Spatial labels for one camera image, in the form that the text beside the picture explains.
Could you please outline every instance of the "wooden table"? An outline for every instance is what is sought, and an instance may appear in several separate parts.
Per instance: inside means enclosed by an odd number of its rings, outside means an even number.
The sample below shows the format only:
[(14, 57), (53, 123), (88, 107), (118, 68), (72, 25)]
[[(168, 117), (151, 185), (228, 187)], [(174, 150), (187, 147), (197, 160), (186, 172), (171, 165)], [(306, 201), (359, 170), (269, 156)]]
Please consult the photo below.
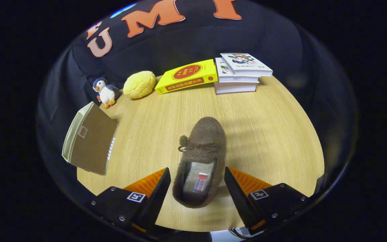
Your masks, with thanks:
[(275, 185), (286, 183), (306, 196), (324, 174), (324, 156), (310, 119), (275, 78), (262, 77), (256, 92), (215, 95), (212, 84), (132, 100), (124, 95), (103, 109), (119, 123), (105, 176), (77, 169), (77, 179), (98, 195), (127, 185), (165, 167), (172, 182), (157, 225), (187, 231), (243, 227), (222, 179), (213, 202), (186, 208), (172, 196), (182, 153), (181, 135), (189, 136), (202, 117), (216, 118), (227, 137), (226, 166)]

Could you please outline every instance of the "orange letter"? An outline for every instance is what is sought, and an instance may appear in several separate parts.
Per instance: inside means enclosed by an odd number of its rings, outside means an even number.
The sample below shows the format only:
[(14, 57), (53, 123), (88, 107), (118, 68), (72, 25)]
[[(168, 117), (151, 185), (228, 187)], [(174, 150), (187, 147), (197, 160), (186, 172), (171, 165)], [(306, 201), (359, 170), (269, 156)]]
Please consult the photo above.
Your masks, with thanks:
[(232, 2), (235, 0), (213, 0), (216, 5), (216, 10), (214, 16), (216, 18), (226, 18), (226, 19), (233, 19), (233, 20), (240, 20), (241, 15), (238, 15), (235, 12), (234, 6), (232, 5)]
[(87, 37), (86, 40), (89, 40), (89, 38), (92, 36), (92, 34), (95, 34), (95, 32), (98, 31), (98, 27), (102, 24), (102, 21), (92, 26), (90, 29), (87, 30)]
[(123, 17), (121, 20), (126, 21), (128, 25), (128, 37), (133, 37), (144, 31), (144, 28), (140, 28), (138, 23), (141, 23), (149, 29), (153, 28), (158, 15), (160, 18), (158, 24), (161, 26), (184, 20), (184, 16), (178, 13), (177, 7), (175, 6), (176, 1), (162, 0), (157, 2), (150, 12), (137, 10)]
[(100, 49), (98, 47), (98, 45), (96, 44), (96, 38), (92, 39), (87, 45), (89, 49), (92, 51), (92, 54), (95, 55), (95, 57), (103, 57), (112, 48), (112, 39), (110, 38), (110, 35), (109, 35), (109, 29), (110, 28), (106, 28), (100, 34), (98, 34), (98, 36), (101, 36), (102, 39), (104, 40), (104, 43), (105, 43), (104, 48)]

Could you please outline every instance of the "slipper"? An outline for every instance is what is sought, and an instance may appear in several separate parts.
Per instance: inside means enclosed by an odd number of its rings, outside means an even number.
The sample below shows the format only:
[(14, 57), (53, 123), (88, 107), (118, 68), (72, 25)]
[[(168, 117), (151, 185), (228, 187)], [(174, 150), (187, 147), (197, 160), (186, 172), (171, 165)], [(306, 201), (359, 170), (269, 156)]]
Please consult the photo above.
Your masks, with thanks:
[(201, 118), (189, 139), (180, 137), (178, 150), (183, 155), (173, 196), (185, 207), (204, 207), (216, 195), (225, 167), (226, 139), (222, 126), (214, 118)]

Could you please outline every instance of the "slipper label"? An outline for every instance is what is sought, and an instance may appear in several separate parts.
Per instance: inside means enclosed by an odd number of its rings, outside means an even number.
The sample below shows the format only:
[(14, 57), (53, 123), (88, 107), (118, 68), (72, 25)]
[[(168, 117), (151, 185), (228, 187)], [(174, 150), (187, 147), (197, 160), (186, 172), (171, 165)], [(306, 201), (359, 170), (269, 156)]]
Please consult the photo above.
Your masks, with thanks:
[(193, 191), (196, 193), (202, 193), (204, 191), (204, 188), (207, 184), (208, 179), (209, 179), (209, 175), (200, 172), (198, 174), (197, 182), (195, 182)]

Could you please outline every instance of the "book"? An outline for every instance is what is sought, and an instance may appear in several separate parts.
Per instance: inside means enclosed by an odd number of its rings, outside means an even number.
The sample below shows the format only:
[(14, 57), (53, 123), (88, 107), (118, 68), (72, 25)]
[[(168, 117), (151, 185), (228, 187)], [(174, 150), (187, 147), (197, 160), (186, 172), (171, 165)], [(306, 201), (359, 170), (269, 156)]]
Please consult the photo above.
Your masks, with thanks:
[(215, 81), (218, 81), (215, 63), (213, 59), (209, 59), (165, 72), (155, 90), (158, 94), (163, 94)]
[(63, 142), (62, 156), (70, 164), (106, 174), (118, 124), (94, 102), (75, 115)]
[(255, 92), (257, 83), (215, 82), (216, 94), (234, 92)]
[(221, 56), (235, 75), (273, 75), (273, 70), (266, 64), (247, 53), (221, 53)]
[(216, 58), (216, 69), (218, 72), (219, 82), (259, 83), (258, 76), (256, 75), (235, 75), (232, 73), (226, 62), (220, 57)]

